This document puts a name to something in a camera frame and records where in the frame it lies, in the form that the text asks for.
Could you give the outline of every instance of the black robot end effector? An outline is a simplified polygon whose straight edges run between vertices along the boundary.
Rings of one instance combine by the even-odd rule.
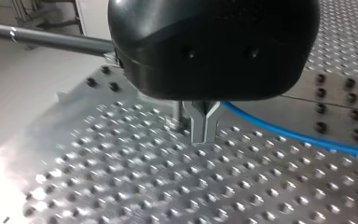
[[[141,92],[181,101],[262,100],[298,81],[317,0],[111,0],[111,36]]]

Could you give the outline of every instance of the perforated metal table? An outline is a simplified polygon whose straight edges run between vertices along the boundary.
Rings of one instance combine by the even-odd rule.
[[[236,105],[358,145],[358,0],[321,4],[318,40],[297,85]],[[170,102],[140,97],[121,73],[96,72],[97,87],[81,84],[0,147],[0,223],[358,224],[358,157],[268,133],[228,111],[216,142],[193,146],[188,131],[166,127]],[[326,130],[316,132],[321,122]]]

